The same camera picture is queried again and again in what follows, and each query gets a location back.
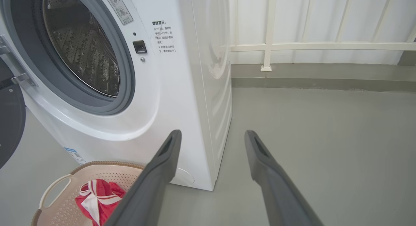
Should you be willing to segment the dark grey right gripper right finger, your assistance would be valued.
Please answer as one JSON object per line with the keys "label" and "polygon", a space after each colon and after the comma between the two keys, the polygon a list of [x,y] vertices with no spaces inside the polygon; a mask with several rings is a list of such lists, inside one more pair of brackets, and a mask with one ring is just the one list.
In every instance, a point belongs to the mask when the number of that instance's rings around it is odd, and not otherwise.
{"label": "dark grey right gripper right finger", "polygon": [[244,134],[252,179],[261,187],[271,226],[321,226],[312,207],[253,130]]}

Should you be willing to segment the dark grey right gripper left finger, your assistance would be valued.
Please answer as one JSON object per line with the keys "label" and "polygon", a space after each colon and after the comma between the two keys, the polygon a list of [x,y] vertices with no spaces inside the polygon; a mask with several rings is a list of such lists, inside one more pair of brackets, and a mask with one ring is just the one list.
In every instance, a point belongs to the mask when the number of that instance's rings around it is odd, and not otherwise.
{"label": "dark grey right gripper left finger", "polygon": [[173,130],[117,205],[106,226],[156,226],[165,188],[175,177],[182,133]]}

